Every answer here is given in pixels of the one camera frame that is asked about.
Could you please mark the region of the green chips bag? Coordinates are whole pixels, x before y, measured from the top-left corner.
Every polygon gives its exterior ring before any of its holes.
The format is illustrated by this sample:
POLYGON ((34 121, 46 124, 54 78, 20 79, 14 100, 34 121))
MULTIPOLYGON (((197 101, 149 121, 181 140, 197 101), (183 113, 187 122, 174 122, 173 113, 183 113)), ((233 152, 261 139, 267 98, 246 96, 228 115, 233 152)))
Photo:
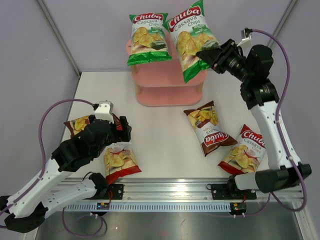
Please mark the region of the green chips bag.
POLYGON ((128 66, 172 59, 163 26, 167 16, 168 14, 163 12, 129 15, 132 33, 128 66))
POLYGON ((185 83, 200 71, 210 68, 208 63, 196 56, 196 53, 216 49, 220 43, 206 22, 202 0, 166 20, 163 26, 169 32, 177 50, 185 83))

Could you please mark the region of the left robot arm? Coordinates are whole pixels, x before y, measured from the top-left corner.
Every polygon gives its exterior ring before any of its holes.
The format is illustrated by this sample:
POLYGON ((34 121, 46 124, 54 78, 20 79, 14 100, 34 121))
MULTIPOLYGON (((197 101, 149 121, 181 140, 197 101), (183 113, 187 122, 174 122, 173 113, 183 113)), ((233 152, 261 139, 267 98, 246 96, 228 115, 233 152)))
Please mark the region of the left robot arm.
POLYGON ((81 167, 98 158, 111 144, 131 139, 131 126, 125 116, 121 128, 108 120, 92 119, 84 130, 63 141, 52 153, 44 169, 14 195, 1 196, 0 212, 8 213, 4 229, 28 233, 38 228, 56 211, 83 199, 103 199, 109 184, 101 173, 92 173, 74 187, 57 193, 51 190, 81 167))

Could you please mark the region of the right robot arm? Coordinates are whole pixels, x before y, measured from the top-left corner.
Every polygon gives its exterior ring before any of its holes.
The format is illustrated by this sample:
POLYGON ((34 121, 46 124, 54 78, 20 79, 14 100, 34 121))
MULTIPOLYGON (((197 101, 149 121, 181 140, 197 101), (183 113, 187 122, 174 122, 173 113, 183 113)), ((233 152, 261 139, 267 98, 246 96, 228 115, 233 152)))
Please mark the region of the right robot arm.
POLYGON ((254 45, 248 56, 229 39, 224 44, 205 48, 196 56, 216 73, 230 73, 241 81, 240 94, 260 129, 268 157, 268 169, 233 175, 228 180, 227 193, 239 198, 245 190, 276 191, 301 186, 311 175, 308 163, 302 163, 291 144, 280 111, 280 98, 268 76, 273 65, 272 50, 265 45, 254 45))

